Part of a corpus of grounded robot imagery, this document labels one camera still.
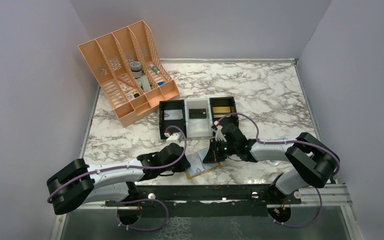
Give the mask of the white silver card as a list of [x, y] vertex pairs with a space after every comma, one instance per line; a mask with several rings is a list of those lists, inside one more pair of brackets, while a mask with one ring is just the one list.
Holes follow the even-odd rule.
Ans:
[[183, 111], [181, 109], [169, 109], [163, 111], [163, 119], [165, 121], [175, 121], [183, 119]]

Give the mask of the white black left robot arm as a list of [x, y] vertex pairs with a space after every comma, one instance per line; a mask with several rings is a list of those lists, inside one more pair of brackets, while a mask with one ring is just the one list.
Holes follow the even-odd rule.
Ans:
[[155, 179], [167, 171], [181, 173], [190, 166], [184, 147], [175, 143], [122, 163], [92, 165], [75, 159], [46, 181], [47, 202], [56, 215], [63, 215], [89, 202], [132, 201], [134, 183]]

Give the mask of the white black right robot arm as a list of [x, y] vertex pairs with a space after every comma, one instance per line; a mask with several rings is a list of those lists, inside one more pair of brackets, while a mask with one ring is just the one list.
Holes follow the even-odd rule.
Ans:
[[282, 173], [270, 184], [267, 196], [281, 200], [298, 189], [312, 186], [323, 188], [331, 176], [340, 169], [339, 157], [317, 138], [302, 132], [295, 139], [262, 141], [247, 138], [234, 124], [219, 128], [210, 140], [203, 163], [223, 162], [236, 155], [243, 162], [281, 161], [292, 164], [293, 169]]

